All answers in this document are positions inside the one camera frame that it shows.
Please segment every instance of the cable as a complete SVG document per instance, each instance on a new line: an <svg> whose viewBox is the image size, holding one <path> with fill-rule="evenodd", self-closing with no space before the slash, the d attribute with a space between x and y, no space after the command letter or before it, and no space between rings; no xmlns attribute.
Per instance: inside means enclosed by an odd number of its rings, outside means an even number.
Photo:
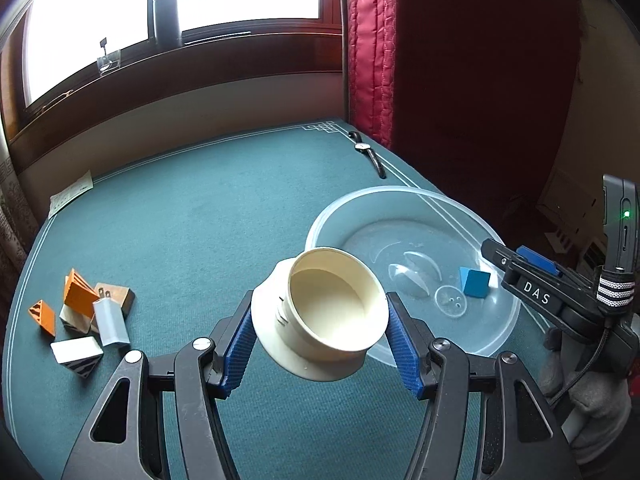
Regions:
<svg viewBox="0 0 640 480"><path fill-rule="evenodd" d="M589 362L587 362L587 364L584 365L582 370L580 370L577 373L577 375L562 388L562 390L560 390L558 393L556 393L553 396L553 398L551 399L551 402L549 402L549 405L551 405L551 409L555 408L558 401L562 399L562 396L564 396L565 393L567 393L571 388L573 388L576 385L576 383L585 375L585 373L589 371L589 368L593 366L594 362L596 362L598 357L600 357L600 354L602 354L602 350L604 349L604 345L606 344L607 339L609 338L609 334L611 333L611 327L610 327L611 322L612 320L610 320L610 318L606 319L605 327L602 332L602 336L600 337L600 342L598 343L598 347L596 348L595 353L591 356L591 359L589 359Z"/></svg>

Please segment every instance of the patterned curtain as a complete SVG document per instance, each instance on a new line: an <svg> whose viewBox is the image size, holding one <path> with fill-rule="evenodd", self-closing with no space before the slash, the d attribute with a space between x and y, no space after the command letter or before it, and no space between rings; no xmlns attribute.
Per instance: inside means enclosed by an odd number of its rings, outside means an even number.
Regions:
<svg viewBox="0 0 640 480"><path fill-rule="evenodd" d="M38 223L24 197L0 123L0 356L9 308Z"/></svg>

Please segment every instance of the screw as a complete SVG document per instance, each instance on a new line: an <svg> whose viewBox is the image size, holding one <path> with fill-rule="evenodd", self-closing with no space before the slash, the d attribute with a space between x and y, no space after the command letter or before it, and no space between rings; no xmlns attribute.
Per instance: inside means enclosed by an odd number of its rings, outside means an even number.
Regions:
<svg viewBox="0 0 640 480"><path fill-rule="evenodd" d="M513 352L505 352L500 356L500 359L502 359L508 365L513 365L518 360L518 356Z"/></svg>
<svg viewBox="0 0 640 480"><path fill-rule="evenodd" d="M449 348L451 348L451 343L446 339L436 339L436 341L433 342L433 347L436 350L444 352L445 350L449 350Z"/></svg>
<svg viewBox="0 0 640 480"><path fill-rule="evenodd" d="M196 350L206 350L211 346L211 339L208 337L199 337L193 342L193 347Z"/></svg>
<svg viewBox="0 0 640 480"><path fill-rule="evenodd" d="M124 356L124 360L127 363L137 363L138 361L140 361L140 359L142 359L142 352L140 350L132 350L130 352L127 352L127 354Z"/></svg>

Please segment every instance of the transparent bowl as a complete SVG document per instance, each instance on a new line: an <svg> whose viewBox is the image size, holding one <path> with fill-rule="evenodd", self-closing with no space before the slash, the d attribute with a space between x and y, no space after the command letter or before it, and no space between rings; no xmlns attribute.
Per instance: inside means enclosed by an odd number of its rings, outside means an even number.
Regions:
<svg viewBox="0 0 640 480"><path fill-rule="evenodd" d="M503 272L480 253L489 237L502 242L484 220L447 196L380 186L327 206L311 226L305 249L335 247L353 254L385 291L399 294L411 316L427 322L434 336L490 356L513 330L520 302L500 287ZM460 267L491 274L486 298L462 293ZM368 355L396 366L385 337Z"/></svg>

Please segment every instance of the table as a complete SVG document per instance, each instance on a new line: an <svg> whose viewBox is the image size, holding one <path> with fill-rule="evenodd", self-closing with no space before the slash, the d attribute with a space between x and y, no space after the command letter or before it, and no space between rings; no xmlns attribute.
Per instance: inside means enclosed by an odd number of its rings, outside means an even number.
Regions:
<svg viewBox="0 0 640 480"><path fill-rule="evenodd" d="M95 179L94 189L45 222L18 283L2 363L7 426L45 480L61 477L124 354L105 349L81 380L55 362L28 307L43 299L59 313L73 267L90 283L135 291L127 319L132 348L155 356L208 335L277 261L304 249L311 224L333 200L379 185L435 190L368 141L386 166L388 178L380 180L353 149L350 129L324 120L154 156ZM504 347L535 376L544 351L543 325L534 316L521 308ZM60 320L57 330L56 340L72 337ZM175 404L165 395L170 472L181 480ZM373 359L345 380L311 383L279 368L256 344L241 386L218 407L243 479L387 480L404 475L426 404L402 387L395 368ZM469 410L459 478L473 469L478 397Z"/></svg>

